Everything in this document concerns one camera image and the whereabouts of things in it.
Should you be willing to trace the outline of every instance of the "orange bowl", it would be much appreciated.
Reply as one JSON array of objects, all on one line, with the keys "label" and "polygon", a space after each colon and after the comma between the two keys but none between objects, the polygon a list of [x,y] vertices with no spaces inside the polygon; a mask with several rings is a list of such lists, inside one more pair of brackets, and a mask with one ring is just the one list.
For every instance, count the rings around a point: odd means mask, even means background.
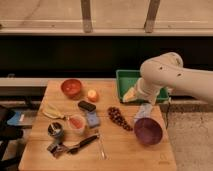
[{"label": "orange bowl", "polygon": [[81,89],[82,84],[77,79],[68,79],[61,84],[62,92],[69,98],[74,98],[75,96],[80,94]]}]

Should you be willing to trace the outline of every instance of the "small bowl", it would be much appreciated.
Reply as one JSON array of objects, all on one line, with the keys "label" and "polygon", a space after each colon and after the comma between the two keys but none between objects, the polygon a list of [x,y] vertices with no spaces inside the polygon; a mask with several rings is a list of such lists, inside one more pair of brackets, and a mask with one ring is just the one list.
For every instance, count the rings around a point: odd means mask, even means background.
[{"label": "small bowl", "polygon": [[75,114],[67,117],[69,128],[78,135],[83,135],[86,128],[86,120],[83,116]]},{"label": "small bowl", "polygon": [[158,144],[163,131],[158,122],[151,118],[141,118],[134,125],[134,132],[140,143],[144,145]]},{"label": "small bowl", "polygon": [[80,94],[82,84],[77,79],[68,79],[61,84],[62,92],[69,98],[74,98]]}]

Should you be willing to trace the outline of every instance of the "blue object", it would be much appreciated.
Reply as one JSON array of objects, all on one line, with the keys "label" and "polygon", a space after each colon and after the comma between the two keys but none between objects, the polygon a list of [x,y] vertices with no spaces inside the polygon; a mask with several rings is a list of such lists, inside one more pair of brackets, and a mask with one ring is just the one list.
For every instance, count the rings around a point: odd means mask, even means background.
[{"label": "blue object", "polygon": [[95,111],[86,111],[87,122],[90,128],[94,128],[100,125],[100,120]]},{"label": "blue object", "polygon": [[21,111],[15,111],[15,115],[7,121],[8,125],[18,125],[21,117]]}]

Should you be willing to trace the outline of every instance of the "peach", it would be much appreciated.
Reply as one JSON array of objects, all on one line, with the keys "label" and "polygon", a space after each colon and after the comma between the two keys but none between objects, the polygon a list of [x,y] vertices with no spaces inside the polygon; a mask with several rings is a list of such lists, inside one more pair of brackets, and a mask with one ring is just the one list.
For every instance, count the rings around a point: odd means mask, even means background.
[{"label": "peach", "polygon": [[93,89],[89,90],[87,92],[87,98],[91,102],[97,102],[98,99],[99,99],[98,92],[96,90],[93,90]]}]

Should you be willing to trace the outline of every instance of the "knife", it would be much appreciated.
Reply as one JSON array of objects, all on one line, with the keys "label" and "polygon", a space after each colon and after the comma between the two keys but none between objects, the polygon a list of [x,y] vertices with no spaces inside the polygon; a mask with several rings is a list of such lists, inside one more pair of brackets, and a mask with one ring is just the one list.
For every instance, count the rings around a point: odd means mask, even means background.
[{"label": "knife", "polygon": [[93,135],[91,137],[88,137],[84,140],[82,140],[80,143],[72,146],[67,153],[71,153],[71,154],[76,154],[80,148],[85,147],[86,145],[90,144],[91,142],[93,142],[95,139],[98,138],[98,135]]}]

